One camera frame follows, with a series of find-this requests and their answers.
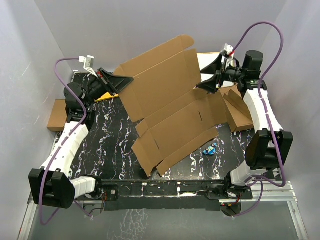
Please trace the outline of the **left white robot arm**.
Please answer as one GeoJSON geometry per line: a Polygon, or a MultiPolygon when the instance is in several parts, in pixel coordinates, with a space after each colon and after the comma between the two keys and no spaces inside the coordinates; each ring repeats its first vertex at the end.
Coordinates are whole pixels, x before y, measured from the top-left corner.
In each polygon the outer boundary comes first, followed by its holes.
{"type": "Polygon", "coordinates": [[[133,77],[114,75],[100,68],[85,88],[76,82],[65,85],[67,119],[62,135],[48,159],[28,175],[37,205],[68,209],[78,197],[88,195],[97,200],[103,195],[104,188],[94,177],[69,179],[69,171],[95,121],[96,112],[91,106],[106,93],[119,94],[133,80],[133,77]]]}

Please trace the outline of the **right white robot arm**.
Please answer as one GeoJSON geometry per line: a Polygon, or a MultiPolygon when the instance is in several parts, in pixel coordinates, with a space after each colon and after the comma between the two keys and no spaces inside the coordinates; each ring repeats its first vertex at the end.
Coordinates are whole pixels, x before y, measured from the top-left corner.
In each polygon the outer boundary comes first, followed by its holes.
{"type": "Polygon", "coordinates": [[[211,78],[196,85],[208,93],[215,94],[221,90],[224,82],[237,84],[245,106],[253,122],[255,134],[245,150],[245,160],[232,170],[223,185],[223,194],[233,199],[241,192],[241,187],[250,187],[258,181],[274,184],[264,176],[269,170],[282,170],[293,143],[293,134],[285,131],[277,121],[270,105],[268,88],[261,76],[263,53],[249,50],[243,64],[235,66],[234,51],[222,50],[218,57],[201,69],[201,74],[211,78]]]}

